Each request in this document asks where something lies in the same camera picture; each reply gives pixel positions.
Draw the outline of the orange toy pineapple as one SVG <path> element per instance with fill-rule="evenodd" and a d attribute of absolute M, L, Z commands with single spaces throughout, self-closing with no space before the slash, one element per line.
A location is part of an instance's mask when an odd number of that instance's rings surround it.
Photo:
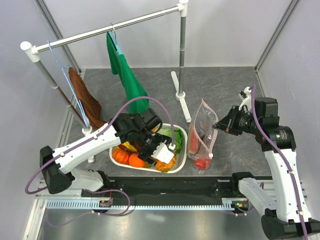
<path fill-rule="evenodd" d="M 155 169 L 162 173 L 166 173 L 170 171 L 175 164 L 176 164 L 176 156 L 174 156 L 169 163 L 164 163 L 160 160 L 157 160 L 155 164 Z"/>

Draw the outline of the clear pink zip top bag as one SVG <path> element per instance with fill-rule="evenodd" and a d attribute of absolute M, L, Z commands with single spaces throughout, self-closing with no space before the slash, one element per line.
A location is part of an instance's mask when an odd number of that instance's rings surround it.
<path fill-rule="evenodd" d="M 202 100 L 190 122 L 190 125 L 194 125 L 194 128 L 198 134 L 200 148 L 196 154 L 192 155 L 188 154 L 188 144 L 186 150 L 187 156 L 193 161 L 193 164 L 194 160 L 198 158 L 208 158 L 212 161 L 214 156 L 213 148 L 218 136 L 218 130 L 213 128 L 213 124 L 217 123 L 218 121 L 219 119 L 215 111 L 204 100 Z M 208 135 L 211 138 L 209 148 L 201 144 L 200 137 L 204 135 Z"/>

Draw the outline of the toy watermelon slice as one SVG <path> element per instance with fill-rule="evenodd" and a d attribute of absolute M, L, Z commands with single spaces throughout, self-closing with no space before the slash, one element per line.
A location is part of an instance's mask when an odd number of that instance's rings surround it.
<path fill-rule="evenodd" d="M 187 143 L 187 153 L 189 155 L 194 155 L 200 150 L 200 140 L 199 135 L 195 129 L 195 126 L 191 124 L 188 131 L 188 143 Z"/>

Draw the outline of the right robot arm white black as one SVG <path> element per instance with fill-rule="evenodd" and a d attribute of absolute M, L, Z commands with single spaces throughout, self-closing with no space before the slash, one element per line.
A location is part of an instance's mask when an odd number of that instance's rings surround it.
<path fill-rule="evenodd" d="M 213 128 L 234 136 L 252 134 L 271 171 L 275 199 L 272 199 L 249 172 L 232 175 L 229 191 L 244 195 L 261 216 L 261 226 L 269 240 L 304 238 L 320 232 L 320 222 L 313 219 L 303 195 L 297 169 L 296 142 L 293 131 L 279 124 L 275 98 L 258 97 L 252 112 L 232 106 Z"/>

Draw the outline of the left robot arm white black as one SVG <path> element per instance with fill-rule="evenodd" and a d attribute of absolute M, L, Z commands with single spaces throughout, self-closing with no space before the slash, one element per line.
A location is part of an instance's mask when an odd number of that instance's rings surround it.
<path fill-rule="evenodd" d="M 174 157 L 174 140 L 152 130 L 163 124 L 151 108 L 144 113 L 120 113 L 93 133 L 64 147 L 45 146 L 39 151 L 41 172 L 50 194 L 59 194 L 68 188 L 89 190 L 99 197 L 110 191 L 102 171 L 88 172 L 77 168 L 94 155 L 125 142 L 136 143 L 141 160 L 150 158 L 168 164 Z"/>

